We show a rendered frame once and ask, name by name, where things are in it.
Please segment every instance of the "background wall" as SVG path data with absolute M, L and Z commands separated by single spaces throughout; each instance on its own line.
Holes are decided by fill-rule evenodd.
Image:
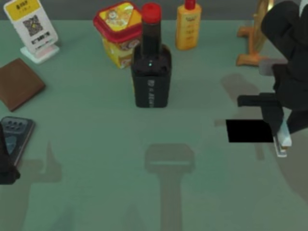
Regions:
M 131 0 L 139 7 L 146 0 Z M 183 0 L 152 0 L 163 7 L 163 19 L 176 19 L 177 7 Z M 250 20 L 255 12 L 258 0 L 197 0 L 203 7 L 203 19 L 212 20 Z M 0 19 L 7 19 L 0 0 Z M 54 20 L 91 20 L 95 13 L 117 0 L 41 0 L 48 16 Z

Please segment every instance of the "dark bottle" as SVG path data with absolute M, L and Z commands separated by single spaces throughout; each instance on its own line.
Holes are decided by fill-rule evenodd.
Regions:
M 161 43 L 161 7 L 147 3 L 142 7 L 141 43 L 135 47 L 131 63 L 137 107 L 167 106 L 171 70 L 170 50 Z

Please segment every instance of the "bottle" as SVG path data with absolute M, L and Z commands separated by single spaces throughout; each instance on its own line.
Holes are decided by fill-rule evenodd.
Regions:
M 141 43 L 134 48 L 130 66 L 135 103 L 141 108 L 163 108 L 168 103 L 172 61 L 169 48 L 161 42 L 161 7 L 147 3 L 141 14 Z
M 201 12 L 201 6 L 196 0 L 185 0 L 185 4 L 178 7 L 176 47 L 179 50 L 197 46 Z

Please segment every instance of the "green table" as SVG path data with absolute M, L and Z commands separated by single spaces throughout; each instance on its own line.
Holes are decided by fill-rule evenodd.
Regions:
M 174 65 L 170 102 L 148 110 L 135 107 L 129 69 L 107 58 L 91 21 L 55 21 L 61 52 L 41 65 L 21 55 L 13 27 L 1 21 L 0 65 L 21 57 L 48 87 L 14 113 L 0 104 L 2 116 L 37 124 L 22 178 L 0 187 L 0 230 L 160 230 L 159 178 L 144 164 L 155 143 L 194 152 L 195 169 L 181 181 L 183 231 L 307 230 L 307 131 L 293 136 L 286 159 L 272 145 L 227 141 L 224 119 L 260 118 L 258 108 L 239 110 L 237 95 L 273 84 L 257 68 L 235 66 L 246 50 L 236 37 L 244 23 L 202 22 L 198 48 L 182 52 L 175 22 L 164 22 Z M 270 44 L 264 54 L 279 57 Z

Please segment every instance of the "qr code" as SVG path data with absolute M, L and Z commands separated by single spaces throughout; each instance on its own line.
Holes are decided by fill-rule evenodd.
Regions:
M 23 21 L 23 23 L 25 27 L 28 29 L 29 35 L 31 37 L 43 30 L 43 27 L 40 24 L 39 19 L 36 15 L 34 15 L 32 18 Z

